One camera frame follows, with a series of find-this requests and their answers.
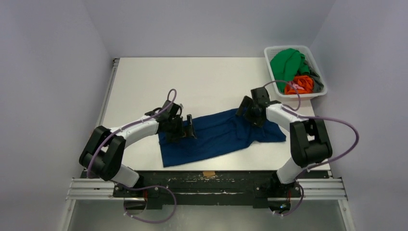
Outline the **blue t-shirt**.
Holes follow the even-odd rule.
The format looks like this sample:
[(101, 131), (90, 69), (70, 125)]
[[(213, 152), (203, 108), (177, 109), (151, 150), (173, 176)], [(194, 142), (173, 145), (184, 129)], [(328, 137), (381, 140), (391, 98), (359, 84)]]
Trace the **blue t-shirt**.
[(212, 115), (194, 118), (196, 136), (168, 142), (166, 134), (159, 133), (159, 145), (164, 167), (173, 167), (202, 161), (248, 148), (253, 142), (285, 142), (286, 135), (273, 122), (256, 127), (230, 109)]

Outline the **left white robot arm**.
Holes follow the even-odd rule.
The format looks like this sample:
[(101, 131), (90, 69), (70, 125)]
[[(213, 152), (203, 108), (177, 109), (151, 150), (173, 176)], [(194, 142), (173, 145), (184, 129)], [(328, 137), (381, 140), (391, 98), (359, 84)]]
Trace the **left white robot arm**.
[(142, 177), (123, 165), (124, 151), (130, 145), (156, 134), (163, 134), (165, 141), (179, 142), (184, 138), (196, 138), (192, 116), (182, 116), (182, 106), (166, 100), (162, 107), (146, 112), (138, 120), (116, 128), (98, 126), (92, 132), (79, 163), (91, 176), (104, 181), (133, 188)]

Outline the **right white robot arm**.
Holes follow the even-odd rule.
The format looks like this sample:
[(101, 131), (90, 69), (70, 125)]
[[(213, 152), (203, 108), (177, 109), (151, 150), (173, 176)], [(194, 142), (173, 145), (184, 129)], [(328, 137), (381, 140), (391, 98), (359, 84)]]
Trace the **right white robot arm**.
[(237, 112), (252, 126), (263, 127), (272, 122), (290, 134), (291, 157), (276, 171), (271, 183), (288, 185), (312, 164), (319, 164), (332, 156), (332, 146), (322, 119), (303, 118), (280, 101), (270, 99), (264, 87), (251, 90), (244, 96)]

